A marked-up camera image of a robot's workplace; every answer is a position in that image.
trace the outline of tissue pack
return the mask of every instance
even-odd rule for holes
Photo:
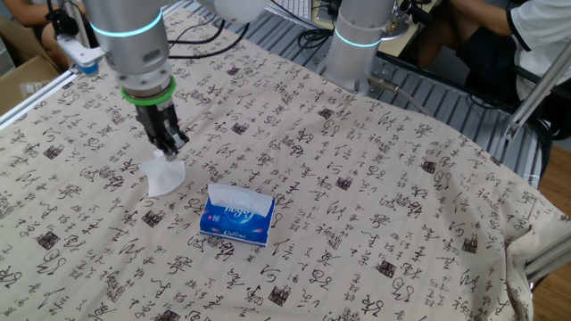
[[[213,205],[209,197],[200,219],[200,232],[266,246],[274,204],[272,200],[268,213],[262,216],[248,210]]]

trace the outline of beige cloth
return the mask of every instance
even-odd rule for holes
[[[247,41],[173,65],[190,142],[167,195],[145,196],[154,147],[106,66],[0,132],[3,317],[531,318],[525,258],[569,223],[476,144]],[[275,197],[267,248],[198,234],[209,183]]]

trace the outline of floor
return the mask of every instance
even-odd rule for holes
[[[539,190],[571,216],[571,152],[554,146]],[[535,321],[571,320],[571,263],[551,273],[534,292]]]

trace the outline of white shirt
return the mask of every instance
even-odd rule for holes
[[[571,41],[571,1],[528,1],[508,12],[508,22],[517,40],[515,64],[541,77]],[[569,78],[571,68],[557,84]],[[527,98],[534,86],[517,76],[520,99]]]

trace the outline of cardboard box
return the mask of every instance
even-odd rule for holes
[[[54,66],[41,55],[0,77],[0,116],[24,101],[20,84],[42,83],[59,76]]]
[[[0,77],[0,116],[25,100],[22,84],[47,83],[59,75],[55,63],[37,41],[34,31],[0,17],[0,36],[15,70]]]
[[[47,55],[44,47],[37,41],[32,28],[22,27],[18,23],[0,17],[0,36],[2,36],[4,44],[16,66],[20,66],[37,55],[41,55],[58,70],[55,63]]]

